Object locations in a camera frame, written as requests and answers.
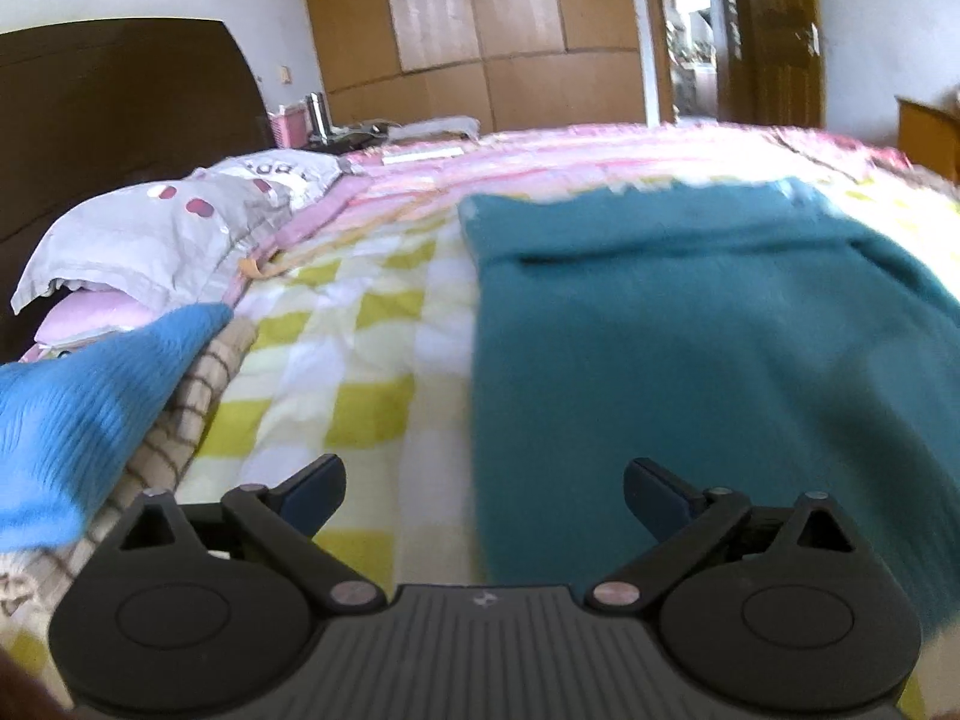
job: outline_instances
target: wooden wardrobe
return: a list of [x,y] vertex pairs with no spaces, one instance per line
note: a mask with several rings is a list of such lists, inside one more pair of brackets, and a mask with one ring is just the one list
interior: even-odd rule
[[306,0],[334,122],[644,122],[634,0]]

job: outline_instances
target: nightstand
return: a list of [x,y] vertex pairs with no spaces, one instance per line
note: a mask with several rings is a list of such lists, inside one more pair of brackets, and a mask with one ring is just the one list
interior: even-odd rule
[[896,101],[899,150],[915,165],[960,183],[960,116],[913,100]]

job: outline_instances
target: ribbed black plate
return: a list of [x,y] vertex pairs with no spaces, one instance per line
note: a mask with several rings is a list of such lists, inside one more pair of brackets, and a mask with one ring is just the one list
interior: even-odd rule
[[[102,718],[87,710],[85,718]],[[747,720],[675,673],[645,627],[560,587],[408,586],[331,623],[304,666],[222,720]],[[857,716],[894,720],[879,707]]]

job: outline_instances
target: logo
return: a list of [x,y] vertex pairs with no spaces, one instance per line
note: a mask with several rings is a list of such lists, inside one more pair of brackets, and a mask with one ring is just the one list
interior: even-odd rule
[[481,593],[477,593],[473,596],[473,603],[477,604],[479,607],[488,608],[495,604],[500,599],[491,593],[489,590],[484,590]]

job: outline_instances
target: pink box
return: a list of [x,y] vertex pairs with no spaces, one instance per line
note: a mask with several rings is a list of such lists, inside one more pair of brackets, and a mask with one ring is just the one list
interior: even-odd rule
[[306,105],[280,105],[280,112],[270,114],[270,127],[280,148],[302,148],[309,141]]

